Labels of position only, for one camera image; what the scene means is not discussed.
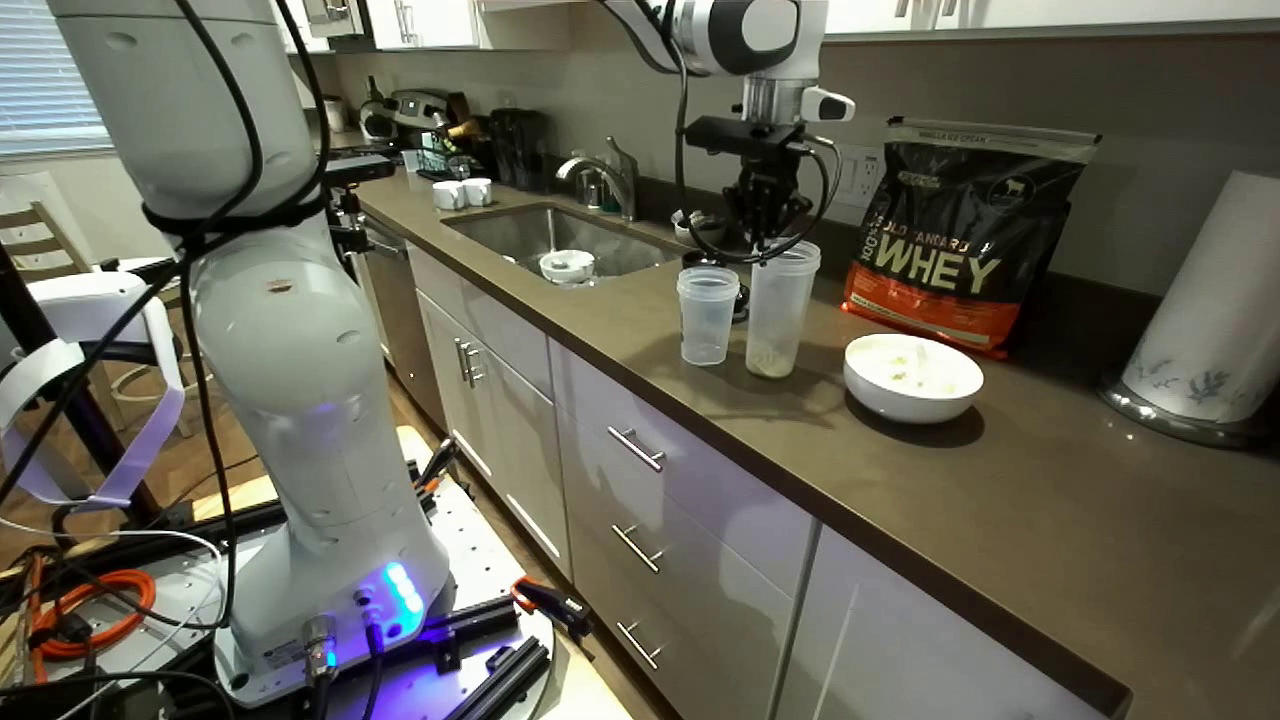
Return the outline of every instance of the wall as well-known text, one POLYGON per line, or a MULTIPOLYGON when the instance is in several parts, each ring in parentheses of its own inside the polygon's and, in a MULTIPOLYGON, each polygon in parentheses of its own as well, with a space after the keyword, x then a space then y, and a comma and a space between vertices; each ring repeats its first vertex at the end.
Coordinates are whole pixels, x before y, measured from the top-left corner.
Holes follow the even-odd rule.
POLYGON ((165 256, 169 246, 138 216, 138 198, 111 152, 0 160, 0 192, 8 174, 48 174, 62 198, 62 225, 89 259, 165 256))
MULTIPOLYGON (((472 103, 547 107, 559 152, 621 136, 649 175, 673 180, 674 82, 649 71, 600 10, 575 11, 573 53, 365 53, 341 55, 344 96, 465 89, 472 103)), ((961 117, 1104 132, 1075 188, 1056 273, 1162 291, 1230 168, 1280 168, 1276 38, 1144 42, 897 42, 823 50, 823 86, 858 117, 830 130, 877 146, 888 117, 961 117)), ((700 82, 691 111, 724 111, 737 82, 700 82)), ((719 188, 729 160, 691 158, 691 186, 719 188)))

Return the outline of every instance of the kitchen counter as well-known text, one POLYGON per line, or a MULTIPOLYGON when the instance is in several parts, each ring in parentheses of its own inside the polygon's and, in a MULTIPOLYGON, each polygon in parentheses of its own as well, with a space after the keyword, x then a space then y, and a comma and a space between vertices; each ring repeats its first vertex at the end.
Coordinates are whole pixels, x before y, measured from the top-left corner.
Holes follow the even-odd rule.
POLYGON ((880 325, 830 302, 786 381, 746 375, 738 333, 724 368, 685 368, 673 264, 568 291, 439 225, 420 180, 359 202, 1084 700, 1124 686, 1134 720, 1276 720, 1276 462, 1156 437, 1012 366, 984 366, 954 425, 891 427, 841 386, 842 346, 880 325))

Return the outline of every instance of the kitchen sink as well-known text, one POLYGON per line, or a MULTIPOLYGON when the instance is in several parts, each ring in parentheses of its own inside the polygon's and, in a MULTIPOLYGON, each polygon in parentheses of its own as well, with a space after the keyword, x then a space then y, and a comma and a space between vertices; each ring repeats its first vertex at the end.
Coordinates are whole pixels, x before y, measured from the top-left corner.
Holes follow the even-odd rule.
POLYGON ((460 216, 451 227, 502 259, 527 267, 539 276, 539 256, 544 254, 562 254, 578 250, 590 254, 594 259, 594 279, 600 276, 633 276, 643 267, 656 267, 674 256, 674 250, 664 250, 656 239, 643 239, 639 233, 590 222, 584 214, 568 214, 554 205, 527 205, 527 210, 507 210, 507 214, 487 214, 487 216, 460 216))

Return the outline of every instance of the window blind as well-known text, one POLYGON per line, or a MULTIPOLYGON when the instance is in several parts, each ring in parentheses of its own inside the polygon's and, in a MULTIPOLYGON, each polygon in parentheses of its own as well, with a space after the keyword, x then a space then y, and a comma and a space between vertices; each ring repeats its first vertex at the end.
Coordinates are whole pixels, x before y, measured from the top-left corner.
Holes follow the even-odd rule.
POLYGON ((0 158, 108 149, 43 0, 0 0, 0 158))

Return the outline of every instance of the faucet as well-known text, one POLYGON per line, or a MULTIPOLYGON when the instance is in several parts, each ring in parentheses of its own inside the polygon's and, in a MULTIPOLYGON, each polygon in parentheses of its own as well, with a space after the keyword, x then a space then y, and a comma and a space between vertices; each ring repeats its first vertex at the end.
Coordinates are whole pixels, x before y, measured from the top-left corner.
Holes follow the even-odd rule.
POLYGON ((590 214, 602 214, 600 210, 600 186, 602 186, 602 192, 611 198, 611 205, 616 205, 616 216, 625 216, 625 222, 637 222, 637 158, 633 152, 625 152, 621 146, 616 146, 616 136, 608 136, 608 149, 611 149, 611 158, 616 158, 616 168, 611 166, 602 166, 602 160, 594 160, 594 158, 568 158, 559 168, 554 168, 554 180, 573 180, 575 174, 588 180, 588 210, 590 214))

